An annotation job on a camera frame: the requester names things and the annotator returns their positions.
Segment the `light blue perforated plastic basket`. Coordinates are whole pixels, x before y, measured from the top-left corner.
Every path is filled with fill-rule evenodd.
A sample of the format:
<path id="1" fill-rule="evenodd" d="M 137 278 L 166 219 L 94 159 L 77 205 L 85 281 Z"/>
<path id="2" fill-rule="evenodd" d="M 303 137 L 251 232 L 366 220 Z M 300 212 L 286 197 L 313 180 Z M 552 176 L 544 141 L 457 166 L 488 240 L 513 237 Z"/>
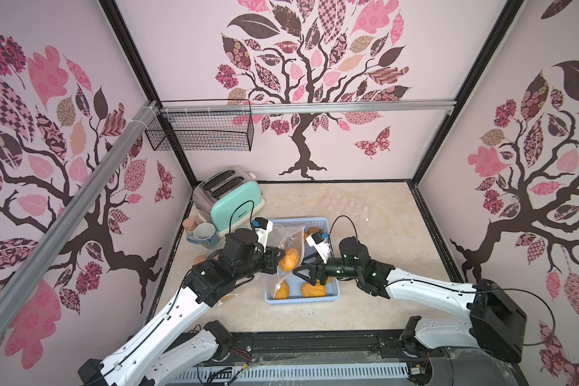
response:
<path id="1" fill-rule="evenodd" d="M 300 276 L 293 273 L 302 265 L 318 262 L 320 255 L 316 248 L 308 245 L 307 238 L 312 233 L 328 234 L 329 225 L 324 217 L 274 219 L 273 231 L 268 245 L 285 252 L 277 272 L 268 279 L 265 288 L 265 302 L 271 306 L 306 304 L 311 302 L 332 302 L 340 297 L 339 283 L 329 278 L 324 284 L 312 285 L 303 279 L 308 275 L 302 270 Z"/>

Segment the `clear blue zipper bag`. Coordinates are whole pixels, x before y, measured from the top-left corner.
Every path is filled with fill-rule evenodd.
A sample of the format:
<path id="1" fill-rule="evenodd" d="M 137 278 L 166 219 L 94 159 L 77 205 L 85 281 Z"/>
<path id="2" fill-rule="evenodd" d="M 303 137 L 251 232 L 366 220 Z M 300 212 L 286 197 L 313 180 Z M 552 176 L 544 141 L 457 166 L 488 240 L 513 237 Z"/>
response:
<path id="1" fill-rule="evenodd" d="M 203 302 L 209 307 L 215 306 L 236 286 L 236 278 L 233 278 L 214 260 L 194 265 L 191 273 L 193 277 L 188 286 L 197 295 L 196 302 Z"/>

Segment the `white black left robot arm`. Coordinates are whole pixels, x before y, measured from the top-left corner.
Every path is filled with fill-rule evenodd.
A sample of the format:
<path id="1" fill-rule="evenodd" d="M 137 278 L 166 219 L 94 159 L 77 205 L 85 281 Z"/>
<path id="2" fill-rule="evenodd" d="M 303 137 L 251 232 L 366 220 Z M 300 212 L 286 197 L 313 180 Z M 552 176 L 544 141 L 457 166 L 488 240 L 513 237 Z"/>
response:
<path id="1" fill-rule="evenodd" d="M 268 233 L 239 228 L 225 245 L 194 265 L 175 295 L 154 318 L 114 353 L 90 359 L 79 369 L 84 385 L 166 385 L 188 368 L 229 351 L 231 333 L 218 321 L 205 324 L 188 341 L 176 340 L 220 299 L 258 273 L 275 274 L 286 255 L 266 244 Z"/>

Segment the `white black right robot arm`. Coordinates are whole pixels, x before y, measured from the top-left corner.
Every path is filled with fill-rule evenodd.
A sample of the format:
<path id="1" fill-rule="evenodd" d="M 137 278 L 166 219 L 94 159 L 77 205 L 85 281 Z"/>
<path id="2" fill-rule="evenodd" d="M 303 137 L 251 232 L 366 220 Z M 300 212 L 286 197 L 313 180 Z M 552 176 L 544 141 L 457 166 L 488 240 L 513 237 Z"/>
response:
<path id="1" fill-rule="evenodd" d="M 480 349 L 497 360 L 517 364 L 522 360 L 528 317 L 510 297 L 510 290 L 481 279 L 476 284 L 441 281 L 399 269 L 371 258 L 356 237 L 343 239 L 339 257 L 328 241 L 310 236 L 316 262 L 293 273 L 315 286 L 330 278 L 348 279 L 373 297 L 420 303 L 447 313 L 447 318 L 413 316 L 400 336 L 402 350 L 415 357 L 441 347 Z"/>

